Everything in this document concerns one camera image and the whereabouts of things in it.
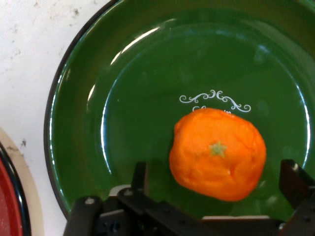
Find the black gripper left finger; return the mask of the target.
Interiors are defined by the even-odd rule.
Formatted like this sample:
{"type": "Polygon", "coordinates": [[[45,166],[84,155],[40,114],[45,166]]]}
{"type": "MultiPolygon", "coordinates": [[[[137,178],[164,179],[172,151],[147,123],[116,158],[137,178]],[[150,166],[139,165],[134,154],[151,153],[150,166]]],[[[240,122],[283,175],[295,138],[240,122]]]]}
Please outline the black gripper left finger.
{"type": "Polygon", "coordinates": [[[130,187],[103,201],[87,196],[75,201],[65,236],[200,236],[202,225],[171,204],[147,196],[148,167],[135,166],[130,187]]]}

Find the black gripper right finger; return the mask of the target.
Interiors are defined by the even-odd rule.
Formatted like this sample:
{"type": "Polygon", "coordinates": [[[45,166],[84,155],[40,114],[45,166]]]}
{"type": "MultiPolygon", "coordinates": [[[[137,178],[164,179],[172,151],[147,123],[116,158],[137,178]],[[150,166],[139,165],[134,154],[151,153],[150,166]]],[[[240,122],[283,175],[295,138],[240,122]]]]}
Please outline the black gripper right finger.
{"type": "Polygon", "coordinates": [[[280,230],[281,236],[315,234],[315,180],[294,160],[281,161],[279,188],[294,213],[280,230]]]}

